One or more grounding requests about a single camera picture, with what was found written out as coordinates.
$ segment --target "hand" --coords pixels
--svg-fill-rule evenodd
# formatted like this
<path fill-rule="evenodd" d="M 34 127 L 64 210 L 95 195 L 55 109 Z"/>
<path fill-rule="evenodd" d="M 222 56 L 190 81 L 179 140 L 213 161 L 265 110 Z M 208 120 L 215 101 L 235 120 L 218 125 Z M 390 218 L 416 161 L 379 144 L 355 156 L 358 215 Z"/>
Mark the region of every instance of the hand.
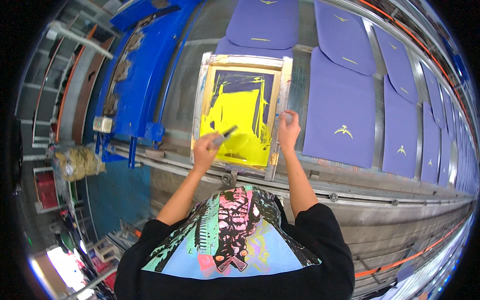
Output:
<path fill-rule="evenodd" d="M 219 134 L 217 132 L 209 133 L 197 140 L 195 147 L 193 148 L 193 157 L 195 161 L 192 169 L 193 171 L 198 171 L 203 175 L 210 168 L 213 159 L 215 158 L 215 154 L 218 152 L 218 147 L 211 149 L 210 144 L 218 136 Z"/>
<path fill-rule="evenodd" d="M 287 114 L 292 116 L 292 121 L 287 125 Z M 295 142 L 300 133 L 299 116 L 293 110 L 285 110 L 280 114 L 280 127 L 278 128 L 278 142 L 282 152 L 295 152 Z"/>

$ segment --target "screen printing frame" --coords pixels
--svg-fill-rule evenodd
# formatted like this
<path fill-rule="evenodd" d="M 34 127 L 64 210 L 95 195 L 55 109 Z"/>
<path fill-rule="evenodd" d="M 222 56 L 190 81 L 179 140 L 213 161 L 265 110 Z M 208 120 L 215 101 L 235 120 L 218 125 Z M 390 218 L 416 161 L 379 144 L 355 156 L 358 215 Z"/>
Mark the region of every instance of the screen printing frame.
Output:
<path fill-rule="evenodd" d="M 215 158 L 213 166 L 221 167 L 227 170 L 237 171 L 238 173 L 250 173 L 264 176 L 265 180 L 272 181 L 275 176 L 278 156 L 280 154 L 280 144 L 277 142 L 277 130 L 280 112 L 287 109 L 288 94 L 292 77 L 293 59 L 283 57 L 283 59 L 251 56 L 251 55 L 214 55 L 211 52 L 204 53 L 202 64 L 198 77 L 197 93 L 195 96 L 195 108 L 193 111 L 193 127 L 191 140 L 190 161 L 194 163 L 193 148 L 196 140 L 200 138 L 201 117 L 210 109 L 213 91 L 213 76 L 217 70 L 269 73 L 274 75 L 272 95 L 270 99 L 268 125 L 272 128 L 272 140 L 270 143 L 269 159 L 266 167 L 254 168 L 250 165 L 232 164 L 224 160 Z M 273 113 L 272 101 L 276 103 Z"/>

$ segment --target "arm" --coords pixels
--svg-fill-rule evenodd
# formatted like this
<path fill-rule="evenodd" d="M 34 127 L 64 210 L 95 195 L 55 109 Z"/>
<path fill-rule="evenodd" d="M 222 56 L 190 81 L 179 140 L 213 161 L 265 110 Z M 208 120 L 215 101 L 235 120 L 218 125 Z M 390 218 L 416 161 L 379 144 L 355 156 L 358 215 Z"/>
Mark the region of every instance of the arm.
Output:
<path fill-rule="evenodd" d="M 195 144 L 193 156 L 195 163 L 193 169 L 188 173 L 178 190 L 167 201 L 160 210 L 156 219 L 167 224 L 173 225 L 186 218 L 190 204 L 192 204 L 193 193 L 198 186 L 202 176 L 212 165 L 217 149 L 210 149 L 210 143 L 218 136 L 217 133 L 211 133 L 202 136 Z"/>
<path fill-rule="evenodd" d="M 286 114 L 292 116 L 292 121 L 287 125 Z M 280 114 L 280 127 L 278 129 L 278 142 L 280 143 L 285 163 L 287 165 L 288 185 L 290 188 L 290 205 L 293 216 L 306 211 L 318 203 L 317 196 L 308 182 L 307 176 L 295 153 L 295 142 L 300 133 L 299 116 L 292 110 Z"/>

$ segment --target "person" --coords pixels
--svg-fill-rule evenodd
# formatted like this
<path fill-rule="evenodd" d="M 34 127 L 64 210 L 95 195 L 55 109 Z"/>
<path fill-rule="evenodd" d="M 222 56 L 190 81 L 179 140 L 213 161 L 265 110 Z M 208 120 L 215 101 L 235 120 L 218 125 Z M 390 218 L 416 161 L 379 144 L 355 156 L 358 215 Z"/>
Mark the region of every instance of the person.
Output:
<path fill-rule="evenodd" d="M 292 116 L 287 125 L 286 114 Z M 330 208 L 318 203 L 294 145 L 298 114 L 280 114 L 295 225 L 270 192 L 237 187 L 199 202 L 193 193 L 216 150 L 213 133 L 195 144 L 195 163 L 117 270 L 117 299 L 350 299 L 350 249 Z"/>

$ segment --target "graphic print on shirt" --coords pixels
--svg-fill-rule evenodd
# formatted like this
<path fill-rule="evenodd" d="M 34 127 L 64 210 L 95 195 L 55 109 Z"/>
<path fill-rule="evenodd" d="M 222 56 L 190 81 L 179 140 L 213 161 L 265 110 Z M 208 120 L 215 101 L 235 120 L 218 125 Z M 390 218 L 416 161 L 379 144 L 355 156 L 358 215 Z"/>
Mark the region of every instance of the graphic print on shirt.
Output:
<path fill-rule="evenodd" d="M 252 186 L 198 203 L 142 270 L 211 279 L 298 270 L 321 261 L 281 228 L 275 196 Z"/>

